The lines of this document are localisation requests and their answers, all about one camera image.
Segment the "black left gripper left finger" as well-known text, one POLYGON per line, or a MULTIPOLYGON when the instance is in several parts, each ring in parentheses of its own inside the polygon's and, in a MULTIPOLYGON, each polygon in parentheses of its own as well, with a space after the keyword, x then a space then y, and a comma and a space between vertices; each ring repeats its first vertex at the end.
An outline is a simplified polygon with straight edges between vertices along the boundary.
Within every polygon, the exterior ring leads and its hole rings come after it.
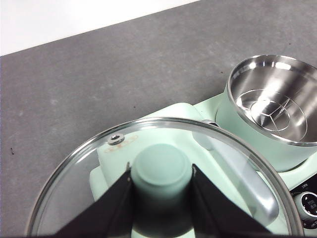
POLYGON ((130 236, 135 198, 131 170, 118 180, 87 209, 63 226, 56 236, 130 236))

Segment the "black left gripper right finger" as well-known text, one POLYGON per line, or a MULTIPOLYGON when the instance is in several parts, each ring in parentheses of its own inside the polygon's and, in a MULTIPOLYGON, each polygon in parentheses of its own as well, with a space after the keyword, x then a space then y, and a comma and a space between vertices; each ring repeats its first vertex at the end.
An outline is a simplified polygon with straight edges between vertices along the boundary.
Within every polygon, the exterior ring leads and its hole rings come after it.
POLYGON ((197 236, 270 236, 270 232, 227 198, 192 165, 190 211, 197 236))

